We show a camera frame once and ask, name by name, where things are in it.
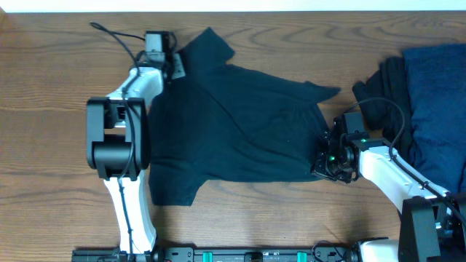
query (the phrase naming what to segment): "blue cloth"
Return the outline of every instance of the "blue cloth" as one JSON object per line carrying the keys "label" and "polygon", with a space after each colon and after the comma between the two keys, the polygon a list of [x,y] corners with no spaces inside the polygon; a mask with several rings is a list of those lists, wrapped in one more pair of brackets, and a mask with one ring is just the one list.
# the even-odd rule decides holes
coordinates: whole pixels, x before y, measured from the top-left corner
{"label": "blue cloth", "polygon": [[466,191],[466,45],[403,52],[414,167],[452,193]]}

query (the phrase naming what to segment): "wire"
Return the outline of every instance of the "wire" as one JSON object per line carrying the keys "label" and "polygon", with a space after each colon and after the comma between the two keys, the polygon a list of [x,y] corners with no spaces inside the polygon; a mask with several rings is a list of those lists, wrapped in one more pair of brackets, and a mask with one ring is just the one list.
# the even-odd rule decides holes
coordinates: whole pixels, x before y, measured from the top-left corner
{"label": "wire", "polygon": [[125,51],[128,53],[128,55],[131,57],[131,60],[133,61],[134,66],[135,66],[135,68],[137,70],[136,76],[133,77],[128,82],[128,84],[125,87],[122,88],[122,102],[123,102],[123,105],[125,107],[125,111],[127,112],[126,115],[127,115],[127,118],[128,118],[128,122],[130,124],[131,147],[130,147],[130,155],[128,156],[128,161],[127,161],[127,163],[125,165],[125,168],[123,168],[122,173],[117,178],[119,193],[120,193],[120,196],[122,198],[123,213],[125,214],[125,220],[126,220],[126,226],[127,226],[127,230],[128,230],[128,237],[129,237],[129,244],[130,244],[130,253],[128,254],[128,261],[132,261],[133,257],[134,257],[133,256],[133,245],[134,245],[133,230],[131,229],[130,219],[129,219],[129,216],[128,216],[128,211],[127,211],[127,206],[126,206],[126,201],[125,201],[125,188],[123,186],[122,179],[126,175],[128,170],[130,169],[130,166],[131,166],[131,164],[133,162],[133,159],[134,159],[134,155],[135,155],[135,128],[134,128],[134,122],[133,122],[133,116],[132,116],[133,108],[131,108],[128,105],[126,94],[127,94],[128,90],[129,90],[129,88],[131,87],[131,85],[141,75],[141,70],[138,67],[138,61],[134,57],[131,50],[127,47],[127,45],[122,40],[120,40],[120,38],[118,38],[117,35],[135,37],[135,38],[142,39],[142,40],[145,40],[145,39],[142,38],[142,37],[139,37],[139,36],[134,36],[134,35],[126,34],[126,33],[119,33],[119,32],[115,32],[115,31],[110,31],[109,29],[105,28],[103,25],[101,25],[99,23],[96,23],[96,22],[91,22],[90,25],[95,29],[98,29],[100,31],[104,31],[104,32],[108,33],[115,40],[117,40],[122,45],[123,49],[125,49]]}
{"label": "wire", "polygon": [[350,108],[348,108],[344,113],[347,113],[349,111],[351,111],[353,108],[355,108],[356,106],[359,106],[360,104],[362,103],[367,103],[369,101],[373,101],[373,100],[382,100],[382,101],[385,101],[385,102],[388,102],[392,105],[394,105],[398,111],[400,112],[400,115],[401,115],[401,128],[400,128],[400,131],[398,131],[398,134],[395,136],[395,138],[393,139],[393,141],[391,142],[390,144],[390,147],[388,149],[388,154],[390,155],[390,159],[397,165],[399,166],[400,169],[402,169],[402,171],[404,171],[406,174],[408,174],[409,176],[411,176],[417,183],[419,183],[423,188],[427,189],[430,193],[434,194],[439,200],[441,200],[445,206],[447,206],[451,212],[453,213],[454,216],[456,216],[462,223],[463,226],[466,226],[466,219],[465,217],[461,214],[460,211],[458,211],[458,209],[453,206],[453,204],[451,203],[451,201],[453,200],[452,197],[450,196],[442,196],[441,194],[439,194],[434,188],[432,188],[430,185],[429,185],[429,182],[428,181],[423,181],[421,180],[420,178],[418,178],[417,176],[415,176],[415,174],[413,174],[410,170],[408,170],[405,166],[403,166],[397,159],[397,155],[394,155],[393,154],[393,146],[398,142],[398,140],[400,139],[401,135],[403,134],[404,130],[405,130],[405,114],[403,113],[403,110],[401,110],[401,107],[391,101],[390,99],[387,99],[387,98],[367,98],[367,99],[364,99],[364,100],[361,100],[359,102],[357,102],[356,104],[352,105]]}
{"label": "wire", "polygon": [[320,240],[319,242],[315,243],[315,245],[312,246],[312,249],[311,249],[311,255],[314,256],[315,260],[318,261],[318,262],[323,262],[320,258],[318,258],[316,255],[315,255],[315,248],[320,244],[320,243],[327,243],[327,244],[330,244],[331,247],[334,248],[334,250],[336,251],[336,253],[340,256],[341,260],[340,261],[346,261],[346,258],[344,258],[343,255],[341,255],[341,253],[336,249],[335,245],[328,241],[328,240]]}

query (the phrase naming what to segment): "white wall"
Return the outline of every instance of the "white wall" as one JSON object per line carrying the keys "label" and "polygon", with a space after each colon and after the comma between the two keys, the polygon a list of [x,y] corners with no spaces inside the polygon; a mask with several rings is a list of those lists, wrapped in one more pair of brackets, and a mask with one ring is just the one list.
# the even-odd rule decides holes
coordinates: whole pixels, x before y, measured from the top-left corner
{"label": "white wall", "polygon": [[466,10],[466,0],[0,0],[6,12]]}

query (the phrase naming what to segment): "wooden table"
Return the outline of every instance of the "wooden table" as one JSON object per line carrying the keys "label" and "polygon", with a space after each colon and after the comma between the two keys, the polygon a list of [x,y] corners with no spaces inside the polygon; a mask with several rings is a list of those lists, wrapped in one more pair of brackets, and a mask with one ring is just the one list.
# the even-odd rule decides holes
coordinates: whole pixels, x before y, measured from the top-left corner
{"label": "wooden table", "polygon": [[[328,123],[355,102],[352,84],[407,47],[466,40],[462,12],[117,13],[7,15],[0,33],[0,261],[69,261],[77,247],[116,247],[110,196],[85,160],[85,103],[126,78],[127,54],[88,26],[175,31],[206,27],[232,63],[341,87]],[[125,39],[134,52],[143,49]],[[371,183],[207,182],[191,207],[153,207],[159,238],[217,246],[310,246],[398,237],[394,206]]]}

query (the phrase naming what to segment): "pile of clothes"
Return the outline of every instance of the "pile of clothes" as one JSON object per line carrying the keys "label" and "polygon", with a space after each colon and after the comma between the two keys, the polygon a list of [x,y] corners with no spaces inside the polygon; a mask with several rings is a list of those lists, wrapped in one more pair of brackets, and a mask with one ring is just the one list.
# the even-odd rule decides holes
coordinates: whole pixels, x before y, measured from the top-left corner
{"label": "pile of clothes", "polygon": [[[317,103],[339,88],[226,64],[234,51],[210,28],[178,54],[186,75],[155,97],[149,113],[155,205],[191,205],[212,179],[319,179],[310,170],[328,128]],[[407,120],[395,145],[400,155],[432,182],[466,190],[465,45],[408,49],[353,92],[357,100],[395,101]],[[393,140],[401,126],[396,108],[380,100],[360,107],[368,126]]]}

